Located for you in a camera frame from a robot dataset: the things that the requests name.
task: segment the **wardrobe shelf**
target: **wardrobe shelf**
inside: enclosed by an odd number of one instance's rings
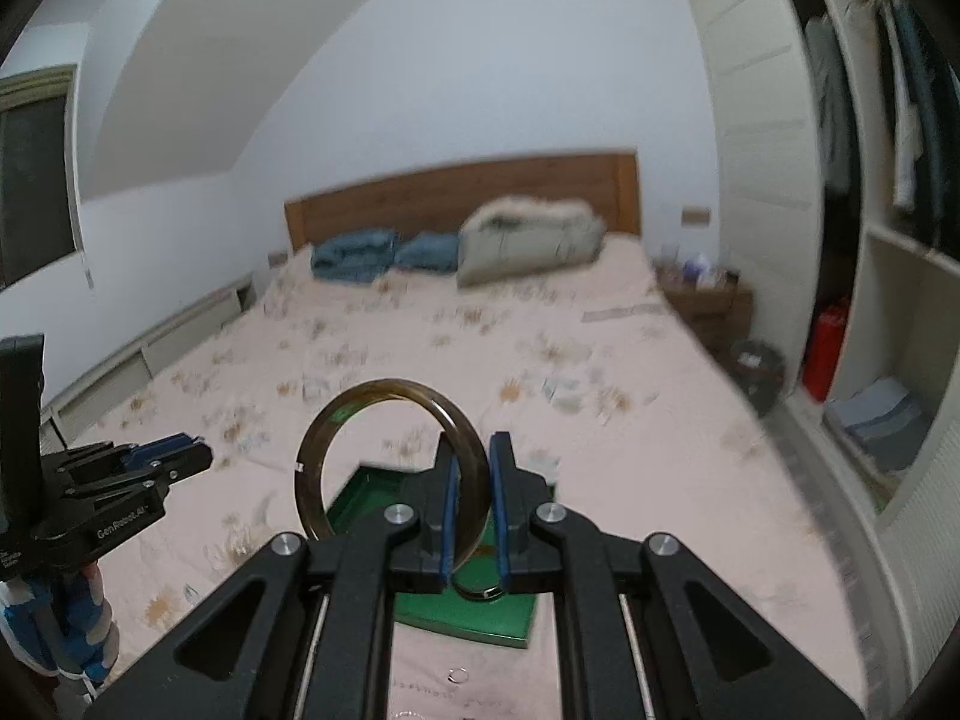
[[[916,238],[912,238],[908,234],[898,232],[886,224],[879,223],[878,221],[868,221],[866,228],[867,235],[869,235],[871,238],[877,241],[885,242],[885,244],[892,245],[893,247],[897,247],[900,250],[913,255],[914,257],[918,257],[920,260],[936,266],[936,268],[939,268],[941,271],[944,271],[946,274],[949,274],[954,278],[960,278],[960,262],[957,262],[949,255],[944,254],[944,252],[928,247],[927,245],[922,244]]]
[[[840,448],[836,437],[824,426],[823,404],[813,400],[803,385],[798,385],[784,399],[784,407],[817,450],[834,481],[853,505],[861,525],[873,533],[877,526],[877,501]]]

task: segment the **wooden headboard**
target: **wooden headboard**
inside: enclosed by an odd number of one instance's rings
[[[323,191],[284,206],[294,251],[365,227],[390,227],[403,237],[456,232],[488,200],[529,194],[586,200],[608,229],[640,234],[640,185],[635,152],[556,154],[464,165],[381,178]]]

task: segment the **green box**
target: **green box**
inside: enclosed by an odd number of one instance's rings
[[[385,509],[400,499],[404,471],[360,466],[330,506],[328,517],[336,533],[349,530],[358,517]],[[477,551],[457,572],[457,581],[470,589],[497,584],[496,536],[487,523]],[[501,595],[492,601],[469,601],[453,587],[440,595],[398,593],[394,619],[449,637],[525,648],[534,617],[532,595]]]

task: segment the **wooden nightstand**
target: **wooden nightstand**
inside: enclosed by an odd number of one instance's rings
[[[754,291],[750,287],[742,283],[700,289],[676,283],[659,286],[710,354],[721,354],[733,341],[750,337],[754,318]]]

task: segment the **blue gripper pad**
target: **blue gripper pad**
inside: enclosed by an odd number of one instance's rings
[[[440,539],[440,573],[443,583],[449,584],[453,575],[453,536],[457,521],[457,490],[460,481],[460,467],[457,456],[450,458],[450,471],[446,479],[446,498],[443,501],[443,537]]]
[[[186,449],[192,445],[196,439],[186,435],[186,433],[177,433],[174,436],[167,436],[165,439],[157,439],[155,442],[144,443],[136,449],[131,450],[123,459],[124,468],[127,471],[138,471],[157,458],[163,457],[170,452],[176,452]]]
[[[491,437],[490,451],[490,481],[493,493],[493,526],[496,528],[496,567],[500,575],[500,586],[510,591],[510,562],[507,553],[507,517],[506,504],[503,498],[503,473],[500,470],[500,453],[498,442]]]

